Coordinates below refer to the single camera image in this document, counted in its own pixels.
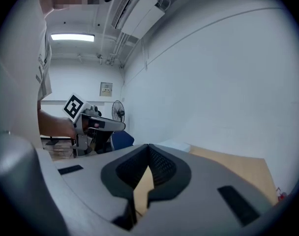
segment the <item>blue chair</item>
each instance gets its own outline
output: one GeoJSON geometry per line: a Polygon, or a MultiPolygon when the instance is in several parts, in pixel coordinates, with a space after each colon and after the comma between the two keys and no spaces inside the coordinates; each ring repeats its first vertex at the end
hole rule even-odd
{"type": "Polygon", "coordinates": [[[110,138],[110,143],[111,148],[114,151],[132,146],[134,138],[123,130],[113,133],[110,138]]]}

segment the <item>ceiling-mounted unit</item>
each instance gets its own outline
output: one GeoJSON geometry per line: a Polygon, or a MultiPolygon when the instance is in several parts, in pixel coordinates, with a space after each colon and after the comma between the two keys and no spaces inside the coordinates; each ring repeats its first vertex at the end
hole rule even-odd
{"type": "Polygon", "coordinates": [[[122,0],[112,26],[123,33],[142,38],[165,14],[156,6],[158,0],[122,0]]]}

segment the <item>ceiling light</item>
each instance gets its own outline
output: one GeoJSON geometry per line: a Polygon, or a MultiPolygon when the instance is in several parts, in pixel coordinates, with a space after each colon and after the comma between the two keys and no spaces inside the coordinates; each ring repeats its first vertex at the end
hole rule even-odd
{"type": "Polygon", "coordinates": [[[51,34],[53,40],[82,40],[94,42],[95,36],[89,34],[51,34]]]}

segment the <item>white wall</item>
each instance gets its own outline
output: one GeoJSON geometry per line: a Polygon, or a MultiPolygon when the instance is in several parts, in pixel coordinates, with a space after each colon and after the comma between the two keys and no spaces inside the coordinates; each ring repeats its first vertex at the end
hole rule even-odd
{"type": "Polygon", "coordinates": [[[299,177],[299,32],[274,0],[191,0],[126,65],[127,131],[264,158],[276,187],[299,177]]]}
{"type": "Polygon", "coordinates": [[[41,101],[41,109],[53,116],[66,117],[63,106],[76,93],[97,106],[103,117],[112,118],[112,104],[120,99],[123,85],[117,66],[100,65],[98,60],[83,60],[81,64],[76,59],[53,59],[49,75],[52,93],[41,101]],[[101,82],[113,83],[111,97],[99,96],[101,82]]]}

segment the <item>electric fan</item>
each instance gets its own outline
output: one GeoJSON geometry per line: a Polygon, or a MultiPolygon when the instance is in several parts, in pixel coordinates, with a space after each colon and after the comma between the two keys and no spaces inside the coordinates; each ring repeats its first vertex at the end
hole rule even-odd
{"type": "Polygon", "coordinates": [[[116,100],[112,105],[112,119],[124,122],[124,116],[124,107],[120,101],[116,100]]]}

